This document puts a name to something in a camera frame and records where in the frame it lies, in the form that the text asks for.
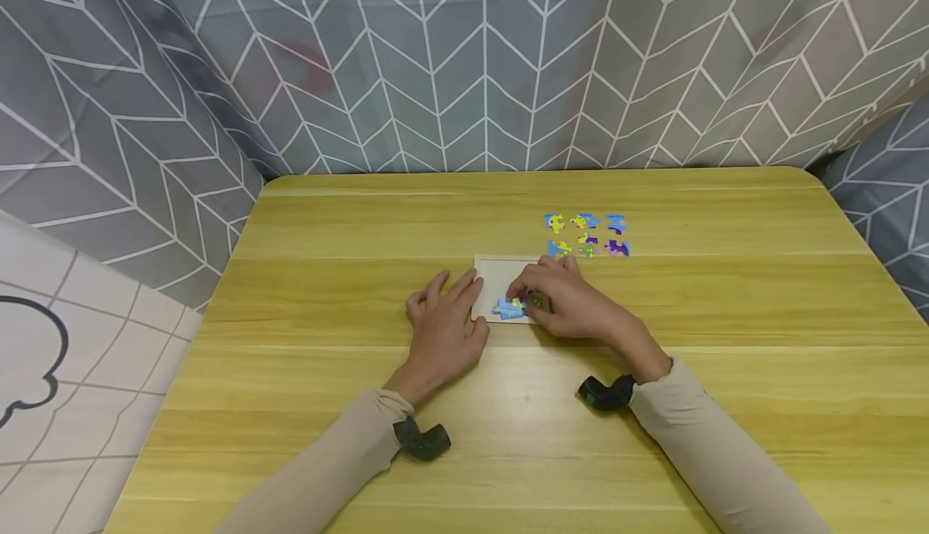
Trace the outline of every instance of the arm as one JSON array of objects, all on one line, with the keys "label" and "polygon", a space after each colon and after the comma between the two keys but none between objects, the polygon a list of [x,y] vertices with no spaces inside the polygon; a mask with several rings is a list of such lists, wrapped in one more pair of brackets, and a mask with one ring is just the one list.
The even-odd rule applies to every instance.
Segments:
[{"label": "arm", "polygon": [[723,532],[830,531],[683,362],[676,359],[667,376],[636,386],[630,407]]},{"label": "arm", "polygon": [[310,447],[246,496],[214,534],[320,532],[369,479],[390,467],[399,450],[393,424],[410,414],[410,404],[393,391],[362,394]]},{"label": "arm", "polygon": [[551,298],[554,313],[532,305],[527,312],[552,334],[599,339],[628,365],[638,383],[630,404],[635,417],[723,532],[829,532],[800,490],[684,363],[672,361],[640,319],[585,282],[573,257],[540,258],[506,293],[526,290]]},{"label": "arm", "polygon": [[399,450],[393,424],[471,369],[487,344],[484,319],[465,333],[467,313],[483,281],[469,270],[443,296],[446,279],[444,270],[407,300],[414,325],[410,354],[384,389],[352,401],[310,447],[247,495],[214,534],[320,532],[369,479],[390,467]]}]

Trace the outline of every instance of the hand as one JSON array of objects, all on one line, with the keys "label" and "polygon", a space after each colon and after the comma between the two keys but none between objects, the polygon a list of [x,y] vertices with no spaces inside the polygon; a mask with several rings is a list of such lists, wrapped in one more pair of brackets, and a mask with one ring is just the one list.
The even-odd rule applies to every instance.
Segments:
[{"label": "hand", "polygon": [[385,389],[398,392],[415,407],[481,359],[490,334],[487,319],[479,316],[471,333],[465,334],[467,313],[484,285],[483,278],[475,279],[476,275],[475,269],[465,272],[442,296],[442,286],[448,279],[448,271],[442,270],[425,290],[407,299],[407,318],[412,322],[410,354]]},{"label": "hand", "polygon": [[647,332],[641,320],[593,288],[581,276],[574,257],[539,258],[538,264],[523,269],[506,296],[524,297],[537,290],[549,297],[554,312],[527,304],[526,313],[556,336],[594,338],[606,343],[618,342],[618,334]]},{"label": "hand", "polygon": [[671,370],[671,359],[644,322],[588,284],[574,257],[539,258],[509,285],[506,296],[525,298],[530,290],[551,300],[552,312],[527,302],[526,313],[552,334],[601,340],[623,357],[637,382],[656,381]]}]

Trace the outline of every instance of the cartoon outline drawing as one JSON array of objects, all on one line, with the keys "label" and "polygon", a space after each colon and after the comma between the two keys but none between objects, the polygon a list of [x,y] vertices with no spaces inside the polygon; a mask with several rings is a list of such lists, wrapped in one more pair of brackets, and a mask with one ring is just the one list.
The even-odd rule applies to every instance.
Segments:
[{"label": "cartoon outline drawing", "polygon": [[61,363],[64,362],[65,355],[68,354],[68,328],[64,326],[64,322],[59,318],[59,315],[55,314],[47,307],[43,307],[42,304],[38,302],[33,302],[26,298],[20,298],[19,296],[0,296],[0,302],[21,304],[21,306],[35,309],[43,316],[45,316],[45,318],[51,320],[52,324],[55,325],[57,331],[59,331],[61,334],[61,349],[59,350],[59,356],[57,356],[55,362],[52,363],[48,373],[42,376],[42,380],[48,383],[48,397],[37,403],[23,403],[23,401],[17,400],[13,401],[10,405],[6,405],[2,416],[0,416],[0,429],[2,429],[2,426],[6,425],[6,422],[12,419],[14,411],[29,411],[31,408],[42,407],[43,405],[48,405],[51,400],[55,398],[55,395],[57,394],[57,385],[59,385],[59,383],[57,383],[57,379],[55,378],[55,371],[61,366]]}]

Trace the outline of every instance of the left hand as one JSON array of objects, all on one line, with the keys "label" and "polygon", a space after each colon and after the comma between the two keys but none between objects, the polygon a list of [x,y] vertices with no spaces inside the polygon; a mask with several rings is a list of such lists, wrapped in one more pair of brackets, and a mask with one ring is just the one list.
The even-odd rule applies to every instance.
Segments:
[{"label": "left hand", "polygon": [[416,407],[481,359],[490,334],[487,319],[478,316],[471,333],[465,334],[467,313],[484,285],[483,278],[475,279],[476,275],[475,269],[465,272],[442,296],[442,286],[448,280],[448,271],[442,270],[425,290],[415,291],[407,299],[407,318],[412,322],[410,354],[385,389],[396,391]]}]

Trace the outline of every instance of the white wall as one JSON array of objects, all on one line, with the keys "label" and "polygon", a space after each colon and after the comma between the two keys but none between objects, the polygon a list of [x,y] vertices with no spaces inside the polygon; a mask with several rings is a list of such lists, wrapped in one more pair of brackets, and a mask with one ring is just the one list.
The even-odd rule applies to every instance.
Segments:
[{"label": "white wall", "polygon": [[0,296],[0,532],[101,532],[200,314],[2,214]]}]

